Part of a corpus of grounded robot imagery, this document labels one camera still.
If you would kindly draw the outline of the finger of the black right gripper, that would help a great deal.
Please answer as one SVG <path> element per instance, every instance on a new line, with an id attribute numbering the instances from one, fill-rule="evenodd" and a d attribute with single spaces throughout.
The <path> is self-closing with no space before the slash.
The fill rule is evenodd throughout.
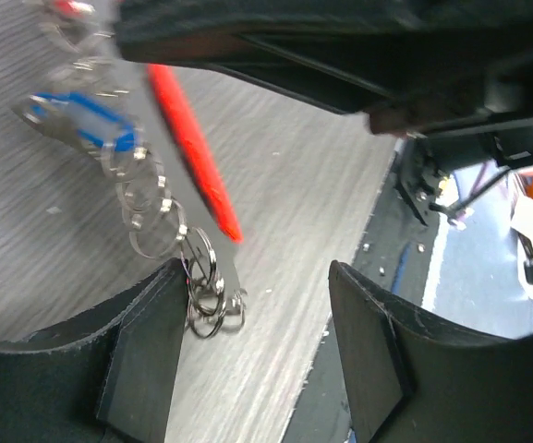
<path id="1" fill-rule="evenodd" d="M 124 1 L 114 24 L 123 53 L 209 32 L 390 34 L 492 29 L 533 22 L 533 1 Z"/>
<path id="2" fill-rule="evenodd" d="M 357 42 L 244 35 L 246 52 L 212 70 L 335 114 L 366 114 L 375 134 L 474 134 L 533 126 L 533 84 L 483 72 L 415 85 L 404 56 Z"/>

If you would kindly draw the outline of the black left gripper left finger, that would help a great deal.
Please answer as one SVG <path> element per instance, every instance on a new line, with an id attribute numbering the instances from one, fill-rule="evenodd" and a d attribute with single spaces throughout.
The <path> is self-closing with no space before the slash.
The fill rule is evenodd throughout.
<path id="1" fill-rule="evenodd" d="M 178 259 L 21 341 L 0 342 L 0 442 L 161 442 L 188 304 Z"/>

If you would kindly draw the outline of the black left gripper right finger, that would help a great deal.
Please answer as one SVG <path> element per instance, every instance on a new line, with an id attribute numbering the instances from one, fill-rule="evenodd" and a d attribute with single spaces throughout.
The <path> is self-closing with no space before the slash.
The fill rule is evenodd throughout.
<path id="1" fill-rule="evenodd" d="M 329 289 L 359 442 L 533 442 L 533 335 L 411 304 L 335 261 Z"/>

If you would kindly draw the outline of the red plastic handle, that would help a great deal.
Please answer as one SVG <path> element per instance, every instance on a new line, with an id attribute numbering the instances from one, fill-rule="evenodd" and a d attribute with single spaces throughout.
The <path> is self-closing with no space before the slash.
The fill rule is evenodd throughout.
<path id="1" fill-rule="evenodd" d="M 151 90 L 179 147 L 180 155 L 205 206 L 222 233 L 232 242 L 244 240 L 241 225 L 200 123 L 169 66 L 146 66 Z"/>

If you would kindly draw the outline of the blue capped key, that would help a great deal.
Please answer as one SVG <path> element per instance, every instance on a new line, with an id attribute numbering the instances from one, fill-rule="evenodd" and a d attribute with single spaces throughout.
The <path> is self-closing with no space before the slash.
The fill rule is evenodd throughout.
<path id="1" fill-rule="evenodd" d="M 131 120 L 81 92 L 32 94 L 14 112 L 42 135 L 77 149 L 97 152 L 108 144 L 128 152 L 136 145 Z"/>

